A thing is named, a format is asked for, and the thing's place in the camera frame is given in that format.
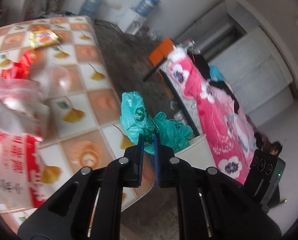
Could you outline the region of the pink floral blanket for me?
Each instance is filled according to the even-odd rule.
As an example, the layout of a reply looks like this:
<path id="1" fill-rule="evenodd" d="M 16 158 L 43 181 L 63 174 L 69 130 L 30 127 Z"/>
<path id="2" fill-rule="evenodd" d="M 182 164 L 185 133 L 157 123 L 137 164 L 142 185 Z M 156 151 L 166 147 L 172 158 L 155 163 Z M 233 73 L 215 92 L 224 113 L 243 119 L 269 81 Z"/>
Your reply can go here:
<path id="1" fill-rule="evenodd" d="M 173 47 L 167 59 L 166 70 L 183 97 L 197 104 L 202 131 L 216 167 L 244 183 L 257 147 L 253 128 L 243 108 L 234 110 L 231 97 L 202 77 L 184 48 Z"/>

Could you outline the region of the orange chair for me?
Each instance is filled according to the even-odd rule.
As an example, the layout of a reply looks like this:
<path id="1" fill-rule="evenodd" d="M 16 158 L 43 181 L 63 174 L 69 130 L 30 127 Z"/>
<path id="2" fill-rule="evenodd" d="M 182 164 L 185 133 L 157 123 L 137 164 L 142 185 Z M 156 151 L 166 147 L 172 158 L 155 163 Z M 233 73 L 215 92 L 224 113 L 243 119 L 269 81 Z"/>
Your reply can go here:
<path id="1" fill-rule="evenodd" d="M 165 38 L 149 55 L 153 66 L 157 66 L 173 50 L 174 43 L 170 38 Z"/>

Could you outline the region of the white water dispenser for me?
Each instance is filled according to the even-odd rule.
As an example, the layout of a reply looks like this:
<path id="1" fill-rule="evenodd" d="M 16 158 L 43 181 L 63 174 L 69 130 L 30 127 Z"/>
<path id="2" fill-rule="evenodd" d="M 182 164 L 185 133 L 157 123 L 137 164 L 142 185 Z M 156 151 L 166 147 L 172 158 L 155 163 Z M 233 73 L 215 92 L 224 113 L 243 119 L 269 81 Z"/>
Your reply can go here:
<path id="1" fill-rule="evenodd" d="M 136 35 L 146 22 L 145 17 L 138 15 L 134 9 L 130 8 L 118 19 L 117 25 L 123 33 Z"/>

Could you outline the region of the clear red-dotted plastic bag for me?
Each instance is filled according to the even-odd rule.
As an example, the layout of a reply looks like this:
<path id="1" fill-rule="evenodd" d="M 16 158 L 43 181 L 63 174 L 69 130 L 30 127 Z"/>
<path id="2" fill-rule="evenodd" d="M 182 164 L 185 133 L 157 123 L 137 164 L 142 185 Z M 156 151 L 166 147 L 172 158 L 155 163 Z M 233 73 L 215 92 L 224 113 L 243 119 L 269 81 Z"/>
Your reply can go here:
<path id="1" fill-rule="evenodd" d="M 9 135 L 29 134 L 39 142 L 46 136 L 53 96 L 64 96 L 73 83 L 73 74 L 52 64 L 31 70 L 36 51 L 29 50 L 0 74 L 0 131 Z"/>

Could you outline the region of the red white paper food bag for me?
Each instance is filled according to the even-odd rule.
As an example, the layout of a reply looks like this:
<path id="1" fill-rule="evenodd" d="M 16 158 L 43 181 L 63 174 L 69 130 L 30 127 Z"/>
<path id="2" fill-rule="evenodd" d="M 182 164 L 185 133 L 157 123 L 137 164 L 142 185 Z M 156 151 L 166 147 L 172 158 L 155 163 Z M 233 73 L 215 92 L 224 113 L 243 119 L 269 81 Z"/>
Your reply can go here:
<path id="1" fill-rule="evenodd" d="M 46 199 L 41 172 L 36 138 L 0 131 L 0 204 L 11 209 L 40 207 Z"/>

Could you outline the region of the white trash bin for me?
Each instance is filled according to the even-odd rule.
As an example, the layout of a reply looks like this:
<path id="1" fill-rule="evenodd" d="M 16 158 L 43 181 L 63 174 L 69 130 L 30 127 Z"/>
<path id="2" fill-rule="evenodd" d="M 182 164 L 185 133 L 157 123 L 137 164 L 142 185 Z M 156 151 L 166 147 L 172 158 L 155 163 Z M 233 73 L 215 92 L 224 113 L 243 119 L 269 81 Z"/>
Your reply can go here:
<path id="1" fill-rule="evenodd" d="M 202 170 L 216 167 L 212 152 L 205 134 L 201 134 L 189 141 L 189 146 L 175 154 L 176 157 L 187 161 L 192 167 Z"/>

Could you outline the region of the teal plastic trash bag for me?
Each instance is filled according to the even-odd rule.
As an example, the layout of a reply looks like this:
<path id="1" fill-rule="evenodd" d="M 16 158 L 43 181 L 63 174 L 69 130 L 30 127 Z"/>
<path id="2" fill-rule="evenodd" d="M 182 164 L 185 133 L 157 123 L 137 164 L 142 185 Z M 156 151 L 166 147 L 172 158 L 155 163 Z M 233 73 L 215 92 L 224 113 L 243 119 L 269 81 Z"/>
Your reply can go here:
<path id="1" fill-rule="evenodd" d="M 120 122 L 132 143 L 138 143 L 140 134 L 144 136 L 144 150 L 151 155 L 155 155 L 156 134 L 159 135 L 161 144 L 172 148 L 175 153 L 187 148 L 193 138 L 190 126 L 167 119 L 166 113 L 159 112 L 151 117 L 141 94 L 136 91 L 122 94 Z"/>

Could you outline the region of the black bed frame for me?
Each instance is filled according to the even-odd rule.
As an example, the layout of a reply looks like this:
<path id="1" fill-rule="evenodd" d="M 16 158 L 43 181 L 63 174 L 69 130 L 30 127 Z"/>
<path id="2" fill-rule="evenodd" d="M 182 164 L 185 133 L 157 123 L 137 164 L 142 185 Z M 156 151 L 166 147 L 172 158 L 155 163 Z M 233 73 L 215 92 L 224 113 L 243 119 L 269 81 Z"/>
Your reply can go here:
<path id="1" fill-rule="evenodd" d="M 193 134 L 195 137 L 199 136 L 200 133 L 193 121 L 193 119 L 191 118 L 187 108 L 185 107 L 185 104 L 183 103 L 182 99 L 180 98 L 178 92 L 176 91 L 174 85 L 172 84 L 172 82 L 170 81 L 170 79 L 168 78 L 167 74 L 161 70 L 160 68 L 164 65 L 166 65 L 168 62 L 168 58 L 164 57 L 152 70 L 150 70 L 143 78 L 142 81 L 146 82 L 148 81 L 148 79 L 154 75 L 155 73 L 159 73 L 162 76 L 163 81 L 166 83 L 167 87 L 170 89 L 172 95 L 174 96 L 179 108 L 182 110 L 184 117 L 188 123 L 188 125 L 191 127 L 191 129 L 193 130 Z"/>

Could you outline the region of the yellow snack packet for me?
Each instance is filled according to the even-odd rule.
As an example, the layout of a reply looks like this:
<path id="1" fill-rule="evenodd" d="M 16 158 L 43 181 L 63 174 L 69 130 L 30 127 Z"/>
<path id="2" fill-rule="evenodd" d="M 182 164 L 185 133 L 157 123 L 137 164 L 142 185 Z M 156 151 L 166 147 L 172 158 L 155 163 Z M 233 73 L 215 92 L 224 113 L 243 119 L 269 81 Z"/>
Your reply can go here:
<path id="1" fill-rule="evenodd" d="M 41 29 L 30 33 L 30 45 L 33 49 L 56 46 L 60 40 L 56 33 L 50 29 Z"/>

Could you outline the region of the blue water jug on floor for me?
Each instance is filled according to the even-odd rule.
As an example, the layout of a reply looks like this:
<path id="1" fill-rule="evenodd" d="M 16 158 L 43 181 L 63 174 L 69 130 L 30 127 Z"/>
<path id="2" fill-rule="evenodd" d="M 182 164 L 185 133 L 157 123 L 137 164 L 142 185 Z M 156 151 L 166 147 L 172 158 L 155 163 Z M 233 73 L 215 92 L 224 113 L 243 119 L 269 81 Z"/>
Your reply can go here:
<path id="1" fill-rule="evenodd" d="M 80 16 L 88 16 L 94 20 L 98 15 L 102 4 L 103 0 L 84 0 L 78 14 Z"/>

